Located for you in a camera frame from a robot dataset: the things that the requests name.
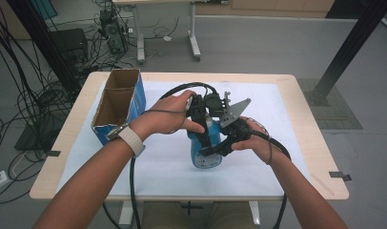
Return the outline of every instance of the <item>white paper sheet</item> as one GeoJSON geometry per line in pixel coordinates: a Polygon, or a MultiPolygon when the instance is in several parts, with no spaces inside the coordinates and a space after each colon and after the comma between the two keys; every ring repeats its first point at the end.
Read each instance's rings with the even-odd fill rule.
{"type": "MultiPolygon", "coordinates": [[[[147,109],[169,89],[181,82],[143,82],[147,97],[147,109]]],[[[280,141],[290,152],[292,161],[309,179],[304,159],[295,139],[291,121],[275,84],[212,83],[223,96],[231,92],[231,104],[245,98],[252,102],[243,115],[262,123],[272,137],[280,141]]],[[[80,134],[71,148],[57,191],[101,147],[91,129],[104,84],[85,119],[80,134]]],[[[205,94],[203,88],[193,88],[205,94]]],[[[191,141],[186,131],[173,135],[152,135],[146,141],[146,150],[136,160],[134,168],[135,193],[140,198],[268,198],[282,196],[283,191],[271,168],[252,151],[233,152],[223,157],[221,164],[212,169],[197,169],[191,162],[191,141]]],[[[113,186],[110,195],[128,196],[129,163],[113,186]]]]}

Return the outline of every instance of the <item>person's left hand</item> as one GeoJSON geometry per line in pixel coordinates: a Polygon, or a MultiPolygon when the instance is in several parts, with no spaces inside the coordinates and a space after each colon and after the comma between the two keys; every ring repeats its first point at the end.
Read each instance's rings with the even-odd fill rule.
{"type": "Polygon", "coordinates": [[[142,129],[144,126],[143,135],[147,136],[155,133],[171,133],[179,129],[203,133],[205,129],[200,124],[185,116],[187,101],[193,94],[193,91],[187,90],[178,96],[170,95],[159,99],[147,112],[133,121],[132,128],[142,129]]]}

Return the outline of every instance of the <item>forearm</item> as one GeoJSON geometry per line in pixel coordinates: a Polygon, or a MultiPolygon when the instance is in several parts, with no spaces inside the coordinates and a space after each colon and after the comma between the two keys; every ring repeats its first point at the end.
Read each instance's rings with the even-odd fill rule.
{"type": "Polygon", "coordinates": [[[280,152],[271,163],[302,228],[346,228],[342,218],[295,165],[280,152]]]}
{"type": "Polygon", "coordinates": [[[34,227],[86,228],[131,157],[122,139],[108,143],[66,183],[34,227]]]}

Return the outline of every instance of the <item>smartwatch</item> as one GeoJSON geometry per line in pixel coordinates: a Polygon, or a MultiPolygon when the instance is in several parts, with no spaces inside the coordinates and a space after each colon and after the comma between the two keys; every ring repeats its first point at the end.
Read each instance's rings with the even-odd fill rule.
{"type": "Polygon", "coordinates": [[[133,150],[133,156],[138,157],[146,148],[143,145],[143,141],[140,137],[129,127],[128,123],[123,124],[120,127],[112,129],[107,134],[108,140],[116,138],[122,138],[133,150]]]}

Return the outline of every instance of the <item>white watch band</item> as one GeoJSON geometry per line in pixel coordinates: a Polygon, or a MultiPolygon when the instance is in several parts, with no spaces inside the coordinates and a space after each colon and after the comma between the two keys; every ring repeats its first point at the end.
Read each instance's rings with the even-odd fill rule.
{"type": "Polygon", "coordinates": [[[132,148],[134,157],[138,157],[145,149],[140,137],[131,129],[126,127],[122,130],[118,136],[120,136],[128,145],[132,148]]]}

